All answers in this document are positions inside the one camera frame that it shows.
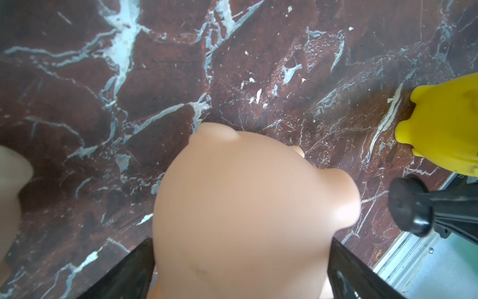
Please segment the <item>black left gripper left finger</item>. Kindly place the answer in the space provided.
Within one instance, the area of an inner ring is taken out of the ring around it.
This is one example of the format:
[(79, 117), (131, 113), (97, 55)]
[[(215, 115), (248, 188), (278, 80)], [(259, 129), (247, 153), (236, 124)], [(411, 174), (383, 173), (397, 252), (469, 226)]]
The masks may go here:
[(153, 240), (143, 240), (78, 299), (145, 299), (155, 266)]

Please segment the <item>dark pink piggy bank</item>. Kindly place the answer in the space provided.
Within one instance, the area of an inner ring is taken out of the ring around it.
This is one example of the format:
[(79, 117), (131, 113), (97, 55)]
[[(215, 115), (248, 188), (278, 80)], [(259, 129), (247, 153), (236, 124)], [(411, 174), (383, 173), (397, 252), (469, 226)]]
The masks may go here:
[(153, 213), (151, 299), (330, 299), (334, 234), (359, 189), (299, 147), (202, 123), (166, 171)]

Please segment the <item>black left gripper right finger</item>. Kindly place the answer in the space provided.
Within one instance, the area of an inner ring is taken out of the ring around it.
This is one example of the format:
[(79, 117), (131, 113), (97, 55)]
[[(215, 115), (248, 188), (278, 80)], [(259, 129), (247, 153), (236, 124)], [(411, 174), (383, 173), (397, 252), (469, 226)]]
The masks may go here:
[(327, 275), (335, 299), (404, 299), (335, 238)]

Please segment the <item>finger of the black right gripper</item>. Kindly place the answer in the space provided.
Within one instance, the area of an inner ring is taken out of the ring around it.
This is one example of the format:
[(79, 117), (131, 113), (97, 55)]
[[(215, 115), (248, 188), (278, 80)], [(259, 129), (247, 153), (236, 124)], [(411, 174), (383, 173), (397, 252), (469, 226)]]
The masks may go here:
[(433, 191), (428, 194), (432, 228), (443, 239), (451, 234), (478, 243), (478, 185)]

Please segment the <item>yellow piggy bank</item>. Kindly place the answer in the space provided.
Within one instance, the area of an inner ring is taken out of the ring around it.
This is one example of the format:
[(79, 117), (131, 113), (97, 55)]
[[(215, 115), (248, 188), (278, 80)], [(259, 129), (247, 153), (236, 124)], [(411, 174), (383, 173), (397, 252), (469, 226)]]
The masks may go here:
[(478, 75), (416, 87), (411, 117), (395, 129), (415, 156), (465, 176), (478, 176)]

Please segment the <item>light pink piggy bank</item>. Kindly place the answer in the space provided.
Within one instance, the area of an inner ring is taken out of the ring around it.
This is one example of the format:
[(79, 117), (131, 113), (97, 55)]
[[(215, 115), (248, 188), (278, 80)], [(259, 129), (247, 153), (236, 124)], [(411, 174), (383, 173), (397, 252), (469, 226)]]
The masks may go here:
[(10, 276), (6, 263), (21, 224), (19, 193), (33, 177), (30, 162), (16, 151), (1, 147), (1, 283)]

